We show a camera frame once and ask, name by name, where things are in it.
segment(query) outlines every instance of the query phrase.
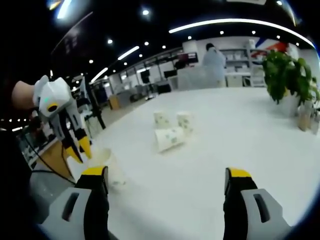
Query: potted plant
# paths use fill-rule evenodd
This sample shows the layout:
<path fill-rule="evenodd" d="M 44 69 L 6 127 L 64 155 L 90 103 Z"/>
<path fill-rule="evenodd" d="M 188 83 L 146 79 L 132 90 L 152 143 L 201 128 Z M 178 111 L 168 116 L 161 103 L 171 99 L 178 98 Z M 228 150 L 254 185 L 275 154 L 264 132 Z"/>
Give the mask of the potted plant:
<path fill-rule="evenodd" d="M 299 104 L 312 99 L 311 92 L 319 98 L 317 88 L 311 85 L 316 79 L 303 58 L 296 60 L 284 52 L 271 50 L 262 66 L 267 91 L 286 116 L 293 117 Z"/>

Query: black ceiling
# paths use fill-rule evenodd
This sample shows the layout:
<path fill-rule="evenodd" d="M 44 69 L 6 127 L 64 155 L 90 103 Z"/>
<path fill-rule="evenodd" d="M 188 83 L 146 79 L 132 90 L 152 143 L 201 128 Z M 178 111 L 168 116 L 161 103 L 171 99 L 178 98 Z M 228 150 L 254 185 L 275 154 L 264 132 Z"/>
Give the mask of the black ceiling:
<path fill-rule="evenodd" d="M 255 30 L 256 37 L 276 39 L 281 35 L 284 42 L 299 42 L 302 48 L 310 47 L 282 30 L 249 23 L 213 24 L 169 34 L 172 28 L 195 22 L 246 18 L 275 23 L 309 36 L 312 22 L 308 8 L 302 8 L 301 1 L 297 0 L 290 1 L 292 8 L 302 20 L 307 19 L 298 27 L 275 0 L 267 0 L 265 5 L 226 0 L 72 0 L 65 19 L 57 19 L 59 7 L 49 11 L 47 2 L 24 2 L 28 3 L 23 7 L 15 6 L 11 16 L 18 24 L 7 28 L 10 35 L 17 38 L 11 45 L 19 46 L 10 51 L 14 53 L 11 56 L 19 56 L 19 61 L 27 66 L 21 68 L 27 82 L 35 82 L 42 74 L 49 74 L 50 69 L 55 77 L 66 77 L 96 74 L 109 67 L 107 75 L 111 75 L 113 69 L 121 71 L 125 68 L 117 58 L 134 46 L 140 46 L 140 49 L 125 59 L 128 66 L 141 61 L 139 53 L 147 58 L 160 53 L 162 45 L 166 45 L 166 49 L 180 47 L 189 35 L 193 39 L 214 38 L 220 36 L 221 30 L 224 36 L 251 36 Z M 150 14 L 143 16 L 143 9 L 148 9 Z M 60 42 L 72 26 L 91 12 Z M 311 36 L 317 43 L 318 36 Z M 107 44 L 108 38 L 113 44 Z M 89 64 L 90 59 L 94 60 L 93 64 Z"/>

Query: plant pot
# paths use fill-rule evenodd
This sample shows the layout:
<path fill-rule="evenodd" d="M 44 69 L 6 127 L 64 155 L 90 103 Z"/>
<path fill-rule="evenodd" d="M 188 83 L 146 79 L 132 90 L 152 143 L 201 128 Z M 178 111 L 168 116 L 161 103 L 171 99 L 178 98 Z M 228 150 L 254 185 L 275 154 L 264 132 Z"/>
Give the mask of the plant pot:
<path fill-rule="evenodd" d="M 280 111 L 288 118 L 292 118 L 297 114 L 300 97 L 295 92 L 293 95 L 288 93 L 279 103 Z"/>

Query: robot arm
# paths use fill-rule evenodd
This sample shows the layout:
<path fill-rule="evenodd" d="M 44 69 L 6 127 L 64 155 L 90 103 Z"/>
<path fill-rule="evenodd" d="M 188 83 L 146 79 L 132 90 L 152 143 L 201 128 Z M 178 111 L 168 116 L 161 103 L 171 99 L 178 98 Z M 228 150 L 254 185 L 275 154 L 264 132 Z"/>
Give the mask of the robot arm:
<path fill-rule="evenodd" d="M 79 151 L 67 128 L 67 119 L 78 140 L 78 145 L 91 159 L 90 141 L 82 125 L 76 100 L 72 97 L 68 84 L 61 77 L 50 82 L 47 76 L 43 76 L 37 81 L 33 102 L 36 107 L 39 107 L 42 121 L 52 125 L 54 134 L 70 156 L 82 163 Z"/>

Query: white paper cup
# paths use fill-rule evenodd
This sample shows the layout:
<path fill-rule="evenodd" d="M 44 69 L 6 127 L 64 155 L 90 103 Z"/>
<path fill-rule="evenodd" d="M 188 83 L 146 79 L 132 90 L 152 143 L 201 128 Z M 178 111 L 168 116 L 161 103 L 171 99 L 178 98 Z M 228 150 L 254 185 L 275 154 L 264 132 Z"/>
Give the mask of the white paper cup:
<path fill-rule="evenodd" d="M 185 134 L 181 127 L 172 127 L 155 130 L 155 138 L 158 151 L 162 152 L 183 143 L 185 141 Z"/>
<path fill-rule="evenodd" d="M 178 112 L 176 115 L 178 125 L 183 129 L 184 134 L 189 136 L 194 132 L 194 116 L 190 112 Z"/>
<path fill-rule="evenodd" d="M 153 113 L 155 127 L 157 129 L 167 129 L 171 128 L 169 118 L 164 111 L 155 111 Z"/>
<path fill-rule="evenodd" d="M 116 187 L 126 184 L 126 177 L 118 165 L 117 158 L 109 148 L 97 148 L 92 151 L 92 159 L 88 161 L 90 168 L 98 166 L 108 167 L 107 185 Z"/>

